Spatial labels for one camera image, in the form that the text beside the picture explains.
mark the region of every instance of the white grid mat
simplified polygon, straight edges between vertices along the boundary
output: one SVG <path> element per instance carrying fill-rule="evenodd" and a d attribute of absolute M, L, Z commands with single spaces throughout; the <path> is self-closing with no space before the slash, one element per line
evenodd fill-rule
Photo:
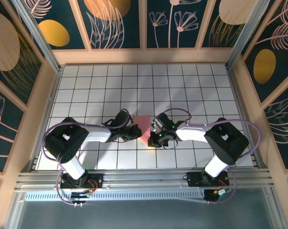
<path fill-rule="evenodd" d="M 49 127 L 65 117 L 100 124 L 120 109 L 132 115 L 155 115 L 168 108 L 188 110 L 192 123 L 239 118 L 223 64 L 156 64 L 65 66 Z M 168 112 L 174 122 L 185 120 L 182 111 Z M 240 123 L 234 123 L 243 130 Z M 204 167 L 212 158 L 209 144 L 183 141 L 175 149 L 149 148 L 138 139 L 126 143 L 91 142 L 78 153 L 86 169 Z M 252 167 L 251 155 L 236 162 Z M 57 163 L 39 155 L 37 170 L 58 169 Z"/>

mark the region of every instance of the yellow circle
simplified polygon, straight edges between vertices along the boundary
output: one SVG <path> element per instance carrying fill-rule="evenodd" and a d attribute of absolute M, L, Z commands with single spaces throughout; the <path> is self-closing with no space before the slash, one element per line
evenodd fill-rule
<path fill-rule="evenodd" d="M 39 23 L 39 28 L 46 41 L 54 46 L 62 47 L 69 43 L 70 36 L 66 28 L 54 20 L 45 20 Z"/>
<path fill-rule="evenodd" d="M 20 43 L 12 23 L 0 14 L 0 70 L 13 69 L 19 59 Z"/>
<path fill-rule="evenodd" d="M 115 19 L 115 8 L 121 14 L 121 17 L 125 16 L 130 9 L 130 0 L 84 0 L 88 10 L 97 18 L 109 21 Z"/>
<path fill-rule="evenodd" d="M 268 82 L 276 68 L 276 62 L 276 56 L 271 50 L 261 50 L 254 61 L 253 73 L 255 80 L 260 84 Z"/>
<path fill-rule="evenodd" d="M 221 0 L 219 4 L 220 19 L 230 25 L 241 25 L 248 18 L 257 0 Z"/>

